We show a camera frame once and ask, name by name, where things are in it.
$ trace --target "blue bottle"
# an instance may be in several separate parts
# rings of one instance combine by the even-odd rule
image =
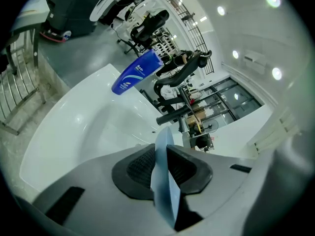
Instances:
[[[153,49],[137,58],[127,67],[112,86],[115,94],[121,95],[135,84],[148,77],[163,65],[163,62]]]

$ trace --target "gray floor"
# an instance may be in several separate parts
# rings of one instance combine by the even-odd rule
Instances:
[[[119,36],[127,40],[128,36],[121,23],[115,21],[114,24],[117,25],[114,28]],[[109,63],[122,72],[137,59],[133,51],[124,54],[129,47],[124,43],[118,44],[117,39],[116,33],[109,26],[98,23],[93,33],[69,39],[65,43],[54,43],[41,37],[39,47],[59,77],[72,88]],[[149,76],[136,88],[148,91],[155,98],[154,79],[155,75]]]

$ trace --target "person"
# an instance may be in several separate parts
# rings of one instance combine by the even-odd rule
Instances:
[[[186,21],[187,21],[187,20],[189,20],[189,19],[192,19],[192,20],[193,20],[194,15],[196,15],[196,14],[193,12],[191,15],[189,14],[189,15],[183,17],[183,18],[182,18],[183,23],[186,25]]]
[[[199,51],[181,51],[181,53],[173,58],[173,60],[162,67],[159,71],[156,72],[156,75],[160,77],[162,73],[166,73],[174,70],[175,68],[187,64],[187,62],[194,57]]]
[[[99,21],[104,25],[111,25],[114,19],[117,17],[118,13],[133,3],[134,0],[120,0],[116,2],[113,7],[108,11],[108,13]]]

